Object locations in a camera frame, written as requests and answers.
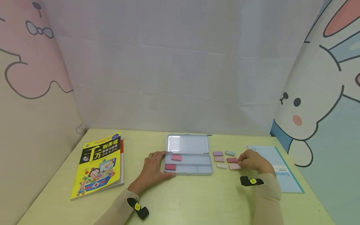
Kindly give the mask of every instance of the hand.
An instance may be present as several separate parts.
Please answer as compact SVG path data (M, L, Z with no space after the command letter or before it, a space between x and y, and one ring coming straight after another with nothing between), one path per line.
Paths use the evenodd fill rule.
M251 149L248 149L241 154L238 160L236 160L236 163L242 168L250 168L252 170L259 171L261 174L273 174L276 176L271 163L259 153L254 152Z
M175 177L176 173L162 173L160 171L161 159L166 154L166 151L150 153L149 157L145 158L143 170L137 179L130 184L128 190L141 195L145 189Z

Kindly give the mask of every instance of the yellow book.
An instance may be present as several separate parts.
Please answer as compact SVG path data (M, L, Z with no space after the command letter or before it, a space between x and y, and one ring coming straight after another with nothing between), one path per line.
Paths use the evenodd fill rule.
M70 199L122 184L120 132L83 147Z

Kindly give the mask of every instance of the red block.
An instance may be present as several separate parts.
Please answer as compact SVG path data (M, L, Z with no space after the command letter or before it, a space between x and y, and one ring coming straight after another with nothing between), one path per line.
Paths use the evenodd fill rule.
M165 164L165 170L176 170L175 164Z
M228 163L235 163L236 162L236 160L237 160L237 158L227 158L226 159L226 161L228 162Z
M180 155L172 155L171 160L181 161L181 156Z

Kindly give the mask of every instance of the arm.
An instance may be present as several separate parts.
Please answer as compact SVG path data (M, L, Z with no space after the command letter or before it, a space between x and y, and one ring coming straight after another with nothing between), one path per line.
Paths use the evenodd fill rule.
M138 178L130 184L114 200L110 208L98 219L95 225L124 225L132 211L134 210L128 203L128 198L135 198L139 201L139 196L147 188L154 186L164 180L175 177L175 173L162 173L160 162L167 152L150 153L145 158L144 167Z
M127 198L135 198L139 201L139 196L134 192L128 189L123 190L95 225L123 225L134 210L127 203Z
M256 187L254 225L283 225L280 199L281 188L273 174L260 174L264 184Z
M259 171L264 184L256 186L254 225L283 225L280 199L281 188L273 166L259 153L246 150L237 160L242 168Z

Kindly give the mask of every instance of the wrist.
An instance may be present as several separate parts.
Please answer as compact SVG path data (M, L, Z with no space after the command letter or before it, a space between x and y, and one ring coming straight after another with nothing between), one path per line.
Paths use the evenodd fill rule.
M140 196L146 189L146 186L139 180L138 178L134 180L129 187L127 188L129 191L134 192L134 194Z
M260 168L259 168L259 173L261 174L273 174L274 176L276 176L275 174L275 170L273 168L273 166L268 162L266 164L263 164Z

